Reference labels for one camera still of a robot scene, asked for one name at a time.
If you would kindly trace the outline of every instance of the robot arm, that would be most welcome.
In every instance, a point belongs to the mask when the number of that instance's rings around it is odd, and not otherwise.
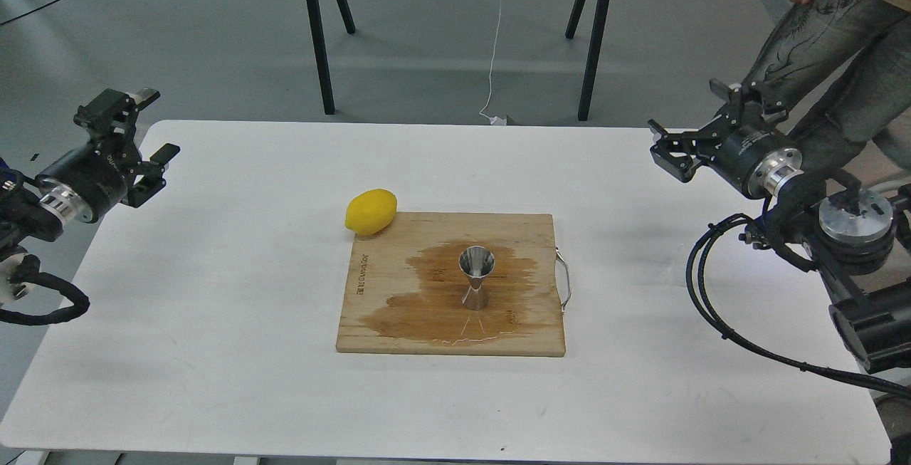
[[[19,244],[26,237],[55,241],[73,219],[94,224],[118,202],[139,207],[165,187],[164,172],[180,148],[165,144],[142,160],[133,141],[139,112],[157,98],[159,92],[149,88],[136,95],[105,89],[80,106],[74,117],[75,124],[88,132],[88,142],[35,179],[0,160],[0,305],[22,298],[31,286],[58,291],[73,303],[48,315],[0,309],[0,321],[48,325],[69,321],[88,309],[84,293],[68,281],[40,273],[38,258]]]
[[[727,102],[701,130],[670,133],[650,121],[655,163],[681,182],[708,166],[749,199],[777,199],[747,225],[741,239],[772,249],[794,267],[820,274],[832,301],[829,312],[846,347],[868,372],[911,367],[911,279],[874,293],[852,276],[875,273],[894,242],[911,251],[911,184],[886,199],[861,189],[843,170],[806,173],[800,149],[775,128],[786,104],[761,83],[731,88],[712,81]],[[826,180],[845,187],[827,197]],[[787,244],[799,244],[809,258]]]

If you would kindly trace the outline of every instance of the wet stain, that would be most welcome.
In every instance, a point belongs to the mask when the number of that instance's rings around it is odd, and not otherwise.
[[[483,284],[488,291],[488,306],[482,310],[462,306],[468,279],[458,267],[458,257],[475,244],[478,243],[447,241],[408,258],[420,291],[388,297],[384,307],[362,317],[360,322],[385,338],[441,346],[517,338],[542,328],[542,323],[524,317],[525,308],[535,296],[532,277],[537,261],[516,257],[510,247],[484,244],[497,259],[494,271]]]

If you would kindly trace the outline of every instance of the black cable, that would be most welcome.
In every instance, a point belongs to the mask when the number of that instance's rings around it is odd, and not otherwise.
[[[715,307],[712,306],[712,303],[709,300],[709,294],[705,287],[705,265],[708,261],[709,253],[712,250],[713,245],[715,245],[715,242],[725,235],[727,231],[742,225],[752,224],[752,222],[754,221],[752,221],[752,218],[749,218],[749,216],[735,214],[723,219],[719,224],[709,225],[709,231],[705,232],[705,234],[699,238],[699,241],[696,241],[692,251],[690,251],[690,256],[687,258],[687,291],[690,294],[690,300],[693,301],[693,305],[696,307],[696,310],[699,311],[702,318],[712,325],[713,328],[718,330],[718,332],[722,334],[723,339],[730,340],[736,345],[741,346],[741,348],[754,352],[756,355],[760,355],[760,357],[769,358],[781,364],[796,367],[797,369],[800,369],[800,371],[827,377],[830,380],[839,381],[856,387],[869,388],[869,390],[878,390],[880,392],[892,394],[896,397],[911,399],[911,388],[903,387],[899,384],[892,383],[891,381],[872,377],[872,375],[863,375],[829,367],[819,367],[819,365],[799,362],[791,358],[783,357],[783,355],[777,355],[775,352],[761,348],[761,346],[754,344],[747,338],[743,338],[742,335],[738,334],[735,329],[731,328],[731,326],[718,315],[718,312],[716,312]],[[696,292],[696,287],[693,286],[693,264],[695,263],[697,255],[700,257],[699,266],[696,270],[698,294]]]
[[[36,13],[37,11],[41,11],[41,10],[43,10],[44,8],[48,7],[49,5],[57,4],[59,1],[62,1],[62,0],[52,0],[52,1],[49,1],[47,4],[43,5],[42,7],[34,8],[32,11],[29,11],[28,13],[20,14],[20,15],[17,16],[17,17],[10,18],[10,19],[7,20],[7,21],[3,21],[3,23],[0,23],[0,26],[6,25],[6,24],[8,24],[8,23],[13,23],[13,21],[16,21],[16,20],[19,20],[20,18],[26,17],[26,16],[28,16],[29,14]]]
[[[26,452],[25,452],[25,451],[20,451],[19,454],[15,455],[15,456],[13,457],[13,459],[10,459],[10,461],[4,463],[4,465],[9,465],[10,463],[16,461],[16,460],[19,459],[19,457],[22,456],[23,454],[26,454]]]
[[[36,286],[46,287],[60,293],[60,296],[70,300],[72,306],[65,306],[53,310],[45,315],[27,315],[26,313],[11,312],[0,309],[0,322],[13,323],[13,325],[42,326],[65,323],[76,319],[88,311],[88,296],[79,287],[69,283],[63,278],[50,273],[41,273],[38,270],[39,261],[35,255],[26,255],[10,277],[12,283],[35,283]]]

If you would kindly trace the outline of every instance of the white table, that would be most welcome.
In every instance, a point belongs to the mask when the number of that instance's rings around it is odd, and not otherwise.
[[[697,315],[683,265],[748,202],[677,183],[647,130],[165,121],[169,185],[107,215],[0,440],[13,448],[459,461],[870,463],[869,394],[755,357]],[[563,358],[343,355],[354,195],[401,211],[549,212],[573,273]],[[731,235],[716,306],[760,345],[856,370],[816,274]]]

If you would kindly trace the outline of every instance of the metal handle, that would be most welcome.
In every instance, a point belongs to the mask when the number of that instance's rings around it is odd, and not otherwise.
[[[569,303],[569,299],[572,298],[572,283],[569,281],[569,264],[567,264],[563,255],[560,254],[560,248],[554,247],[554,250],[557,251],[557,261],[560,264],[563,264],[563,269],[566,270],[567,273],[567,299],[565,301],[560,300],[560,313],[566,313],[567,303]]]

